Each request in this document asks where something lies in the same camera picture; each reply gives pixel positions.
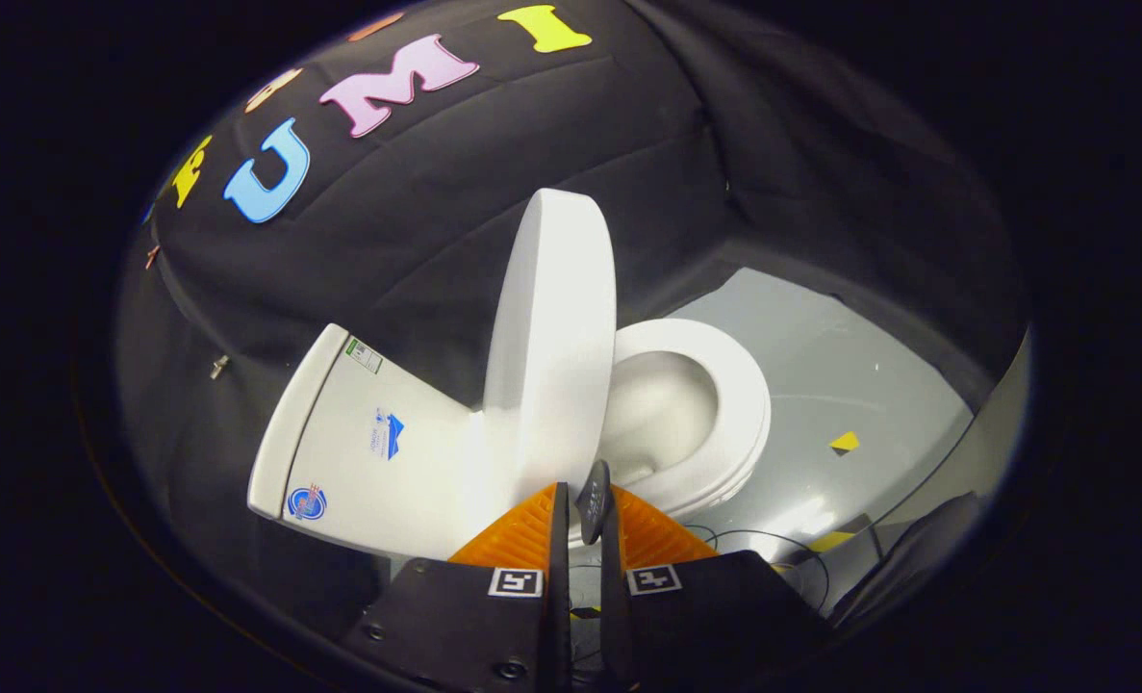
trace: blue logo sticker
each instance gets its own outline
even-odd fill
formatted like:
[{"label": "blue logo sticker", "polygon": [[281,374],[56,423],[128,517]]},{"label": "blue logo sticker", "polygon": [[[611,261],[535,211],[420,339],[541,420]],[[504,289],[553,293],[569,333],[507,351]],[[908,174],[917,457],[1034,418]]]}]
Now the blue logo sticker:
[{"label": "blue logo sticker", "polygon": [[289,494],[289,513],[295,518],[320,518],[327,510],[327,494],[311,484]]},{"label": "blue logo sticker", "polygon": [[373,425],[370,430],[370,452],[378,459],[389,460],[400,452],[400,434],[404,425],[385,409],[373,409]]},{"label": "blue logo sticker", "polygon": [[403,432],[404,425],[400,422],[394,414],[387,414],[387,429],[391,432],[391,442],[387,444],[387,459],[395,457],[395,452],[400,451],[400,432]]}]

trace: toilet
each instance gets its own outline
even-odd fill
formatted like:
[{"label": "toilet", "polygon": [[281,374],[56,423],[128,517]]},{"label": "toilet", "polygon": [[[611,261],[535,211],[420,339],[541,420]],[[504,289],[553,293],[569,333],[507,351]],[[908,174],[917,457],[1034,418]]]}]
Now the toilet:
[{"label": "toilet", "polygon": [[[596,452],[618,486],[691,517],[742,490],[771,425],[763,371],[725,332],[675,319],[619,330]],[[570,540],[584,545],[577,523]]]},{"label": "toilet", "polygon": [[506,267],[482,409],[328,324],[272,412],[247,506],[344,547],[441,561],[548,483],[574,497],[597,457],[675,518],[718,505],[769,425],[758,364],[721,330],[616,329],[601,209],[542,188]]}]

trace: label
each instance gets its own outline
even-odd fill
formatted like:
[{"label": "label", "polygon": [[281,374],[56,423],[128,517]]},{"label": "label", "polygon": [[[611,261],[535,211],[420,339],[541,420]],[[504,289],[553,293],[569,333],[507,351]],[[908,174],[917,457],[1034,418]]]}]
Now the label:
[{"label": "label", "polygon": [[381,356],[377,352],[371,350],[364,344],[361,344],[359,338],[352,338],[349,344],[347,344],[347,352],[345,354],[352,356],[356,360],[356,363],[363,365],[369,370],[369,372],[377,373],[378,368],[381,366]]},{"label": "label", "polygon": [[298,487],[289,494],[289,514],[298,521],[323,517],[325,510],[327,493],[313,483],[309,487]]},{"label": "label", "polygon": [[386,409],[375,408],[373,420],[370,421],[370,456],[380,460],[389,460],[400,452],[400,434],[404,430],[403,421]]},{"label": "label", "polygon": [[544,595],[545,572],[528,569],[494,569],[490,580],[491,597],[531,598]]},{"label": "label", "polygon": [[626,582],[632,588],[632,596],[656,595],[659,591],[681,589],[677,571],[668,563],[661,566],[648,566],[626,571]]}]

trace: gray panel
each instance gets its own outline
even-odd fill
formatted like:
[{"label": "gray panel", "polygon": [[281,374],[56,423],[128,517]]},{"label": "gray panel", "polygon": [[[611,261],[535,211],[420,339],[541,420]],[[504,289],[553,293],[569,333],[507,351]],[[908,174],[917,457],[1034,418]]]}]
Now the gray panel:
[{"label": "gray panel", "polygon": [[[843,304],[749,268],[670,316],[742,344],[772,392],[772,430],[746,487],[686,518],[716,532],[770,531],[810,543],[879,517],[912,492],[972,420],[934,368]],[[860,446],[830,443],[853,432]],[[795,545],[756,534],[719,541],[777,561]]]}]

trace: black fabric backdrop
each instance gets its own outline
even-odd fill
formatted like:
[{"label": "black fabric backdrop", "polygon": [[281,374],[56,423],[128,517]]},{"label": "black fabric backdrop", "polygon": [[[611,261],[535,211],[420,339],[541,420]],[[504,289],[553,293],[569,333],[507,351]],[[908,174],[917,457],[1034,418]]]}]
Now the black fabric backdrop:
[{"label": "black fabric backdrop", "polygon": [[[619,328],[746,265],[839,296],[976,408],[1027,321],[988,192],[926,123],[837,58],[681,0],[560,3],[593,42],[539,54],[494,18],[515,6],[423,3],[367,40],[333,37],[252,113],[231,104],[192,132],[192,146],[212,136],[199,183],[182,209],[171,187],[159,193],[126,257],[114,371],[150,500],[226,582],[328,637],[376,595],[378,566],[246,508],[272,408],[328,322],[476,403],[509,245],[536,188],[602,207]],[[359,139],[338,107],[319,104],[330,84],[389,71],[395,49],[428,34],[481,71],[418,92]],[[264,184],[279,180],[282,163],[258,146],[289,118],[309,175],[279,216],[250,224],[224,184],[250,156]],[[232,363],[212,381],[223,354]]]}]

